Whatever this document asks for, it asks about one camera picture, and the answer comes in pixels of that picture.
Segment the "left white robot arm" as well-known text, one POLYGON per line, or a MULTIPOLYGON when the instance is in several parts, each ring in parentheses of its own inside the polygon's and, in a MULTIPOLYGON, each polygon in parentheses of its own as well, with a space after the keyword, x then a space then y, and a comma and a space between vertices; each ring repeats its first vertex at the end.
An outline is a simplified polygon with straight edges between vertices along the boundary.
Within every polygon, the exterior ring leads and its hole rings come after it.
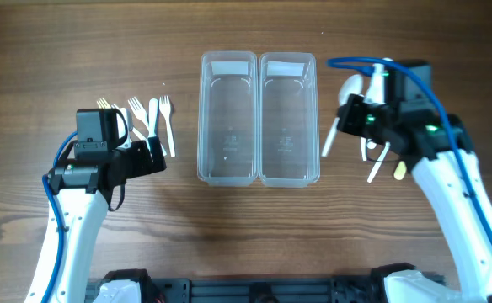
POLYGON ((80 109, 76 122, 42 177, 50 212, 28 302, 83 301, 99 229, 114 211, 114 189, 166 168, 157 110, 148 115, 148 138, 128 147, 128 134, 119 132, 128 119, 118 109, 80 109))

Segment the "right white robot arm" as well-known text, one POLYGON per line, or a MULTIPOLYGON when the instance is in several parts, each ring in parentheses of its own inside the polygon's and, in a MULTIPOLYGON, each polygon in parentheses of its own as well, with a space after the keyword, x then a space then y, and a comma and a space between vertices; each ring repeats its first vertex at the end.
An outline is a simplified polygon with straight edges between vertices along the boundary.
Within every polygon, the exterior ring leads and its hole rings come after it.
POLYGON ((462 121, 431 89, 422 60, 331 58, 328 66, 371 79, 365 94, 344 88, 340 132, 383 144, 397 154, 430 202, 456 265, 460 290, 425 277, 407 263, 375 268, 377 302, 492 302, 492 204, 474 145, 462 121))

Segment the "yellow plastic spoon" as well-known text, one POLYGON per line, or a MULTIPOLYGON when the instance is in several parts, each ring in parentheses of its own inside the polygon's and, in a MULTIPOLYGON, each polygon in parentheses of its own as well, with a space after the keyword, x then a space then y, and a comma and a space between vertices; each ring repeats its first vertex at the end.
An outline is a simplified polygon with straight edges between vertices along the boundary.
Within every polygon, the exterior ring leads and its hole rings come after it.
POLYGON ((398 181, 401 181, 404 179, 405 175, 407 173, 407 167, 406 167, 406 164, 404 161, 400 161, 396 168, 394 169, 393 171, 393 177, 398 180, 398 181))

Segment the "white plastic spoon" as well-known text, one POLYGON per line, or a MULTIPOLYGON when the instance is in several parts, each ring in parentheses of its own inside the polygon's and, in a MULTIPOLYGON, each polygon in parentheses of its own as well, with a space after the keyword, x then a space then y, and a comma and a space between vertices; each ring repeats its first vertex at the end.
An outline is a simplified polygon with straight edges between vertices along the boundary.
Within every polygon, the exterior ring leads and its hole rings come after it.
MULTIPOLYGON (((351 77, 349 77, 344 84, 342 85, 339 94, 338 94, 338 101, 339 101, 339 106, 342 107, 346 105, 349 96, 351 94, 355 95, 360 95, 363 87, 363 79, 362 76, 356 74, 351 77)), ((334 144, 335 137, 337 135, 338 129, 337 125, 339 123, 339 116, 336 116, 334 118, 334 122, 331 125, 329 129, 329 133, 327 134, 327 138, 325 140, 323 149, 321 151, 321 156, 326 157, 328 156, 332 145, 334 144)))
POLYGON ((365 162, 367 160, 367 156, 366 156, 366 153, 367 153, 367 142, 366 142, 366 138, 361 137, 360 138, 360 144, 361 144, 361 159, 362 159, 363 162, 365 162))
POLYGON ((373 181, 373 179, 376 177, 376 175, 377 175, 379 169, 381 168, 382 163, 384 162, 389 150, 390 150, 390 143, 387 142, 384 145, 384 148, 383 148, 381 154, 378 156, 377 160, 373 164, 372 170, 370 171, 370 174, 368 175, 368 178, 367 178, 368 183, 371 183, 373 181))

